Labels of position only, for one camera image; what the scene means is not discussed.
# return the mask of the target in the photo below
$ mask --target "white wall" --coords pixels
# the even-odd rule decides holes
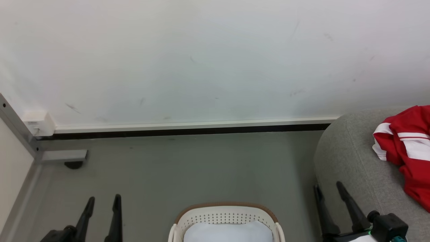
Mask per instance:
[[[59,127],[430,103],[425,0],[1,0],[0,90]]]
[[[33,157],[0,119],[0,233],[32,163]]]

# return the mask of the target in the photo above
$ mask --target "white baseboard trim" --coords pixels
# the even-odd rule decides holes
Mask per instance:
[[[225,128],[225,127],[252,127],[274,126],[292,124],[329,124],[339,118],[286,118],[263,119],[241,121],[217,121],[196,123],[171,123],[171,124],[119,124],[119,125],[94,125],[94,126],[59,126],[55,133],[93,133],[93,132],[118,132],[118,131],[145,131],[145,130],[176,130],[176,129],[200,129],[200,128]]]

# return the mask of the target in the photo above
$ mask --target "gray metal bracket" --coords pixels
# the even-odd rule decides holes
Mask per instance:
[[[4,121],[7,127],[18,138],[21,144],[28,150],[28,152],[36,158],[38,153],[41,153],[38,141],[31,134],[25,124],[21,121],[19,116],[9,105],[3,95],[0,93],[0,118]]]

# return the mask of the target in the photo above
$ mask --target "red and white garment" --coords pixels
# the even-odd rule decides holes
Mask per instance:
[[[414,106],[384,120],[373,136],[383,161],[401,166],[406,194],[430,213],[430,105]]]

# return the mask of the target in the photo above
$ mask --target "perforated plastic basket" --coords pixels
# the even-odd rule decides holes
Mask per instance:
[[[176,218],[168,242],[183,242],[187,229],[196,223],[244,224],[252,221],[266,225],[272,231],[274,242],[285,242],[282,227],[272,211],[262,205],[243,202],[205,203],[188,207]]]

